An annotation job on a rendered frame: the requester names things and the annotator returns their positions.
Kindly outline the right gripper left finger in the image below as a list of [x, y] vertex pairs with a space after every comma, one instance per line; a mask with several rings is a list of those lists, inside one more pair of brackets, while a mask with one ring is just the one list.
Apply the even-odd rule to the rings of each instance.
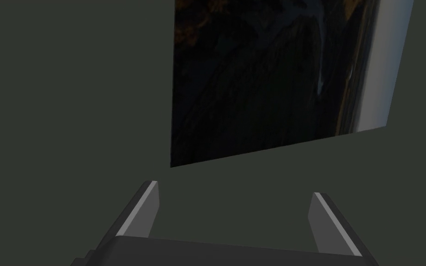
[[107, 233], [102, 245], [116, 236], [148, 238], [159, 209], [158, 182], [147, 180], [136, 191]]

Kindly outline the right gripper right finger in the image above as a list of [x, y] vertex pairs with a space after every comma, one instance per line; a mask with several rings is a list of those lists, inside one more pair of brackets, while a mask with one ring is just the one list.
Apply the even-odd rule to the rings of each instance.
[[369, 257], [369, 250], [327, 194], [312, 194], [308, 221], [320, 253]]

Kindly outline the dark landscape wall picture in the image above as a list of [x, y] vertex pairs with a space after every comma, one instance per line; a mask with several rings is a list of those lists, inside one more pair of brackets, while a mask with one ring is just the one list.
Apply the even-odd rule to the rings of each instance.
[[170, 166], [387, 125], [414, 0], [175, 0]]

